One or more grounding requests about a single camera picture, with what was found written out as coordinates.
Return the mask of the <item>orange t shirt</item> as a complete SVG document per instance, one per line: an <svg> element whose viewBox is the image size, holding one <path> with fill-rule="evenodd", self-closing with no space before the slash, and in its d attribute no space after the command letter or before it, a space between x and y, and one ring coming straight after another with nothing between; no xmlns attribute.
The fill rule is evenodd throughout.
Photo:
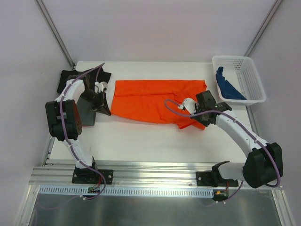
<svg viewBox="0 0 301 226"><path fill-rule="evenodd" d="M206 91L204 80L118 80L111 104L111 113L126 119L175 124L179 129L205 126L188 117L179 116L165 107L165 100L180 104L186 98L196 101L196 94Z"/></svg>

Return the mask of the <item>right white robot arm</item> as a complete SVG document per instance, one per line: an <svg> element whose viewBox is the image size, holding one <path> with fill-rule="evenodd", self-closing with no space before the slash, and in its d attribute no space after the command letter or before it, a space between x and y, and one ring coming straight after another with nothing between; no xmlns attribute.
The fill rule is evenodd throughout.
<svg viewBox="0 0 301 226"><path fill-rule="evenodd" d="M210 180L213 186L221 186L227 179L243 180L252 188L262 185L274 187L280 184L283 175L282 149L276 143L268 143L249 131L225 102L217 103L211 92L196 95L196 100L187 98L183 104L191 118L204 126L214 124L226 132L246 156L245 163L220 162L212 167Z"/></svg>

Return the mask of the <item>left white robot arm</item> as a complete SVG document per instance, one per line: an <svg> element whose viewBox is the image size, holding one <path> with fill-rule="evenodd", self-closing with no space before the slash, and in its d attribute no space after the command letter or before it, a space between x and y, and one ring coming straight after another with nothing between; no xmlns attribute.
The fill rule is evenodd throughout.
<svg viewBox="0 0 301 226"><path fill-rule="evenodd" d="M92 111L110 116L104 81L95 82L93 87L84 79L71 79L66 82L62 93L54 101L45 104L50 135L61 141L72 154L76 168L84 169L82 176L89 182L95 182L99 172L95 169L93 156L86 151L80 140L82 121L77 102L80 97L88 101Z"/></svg>

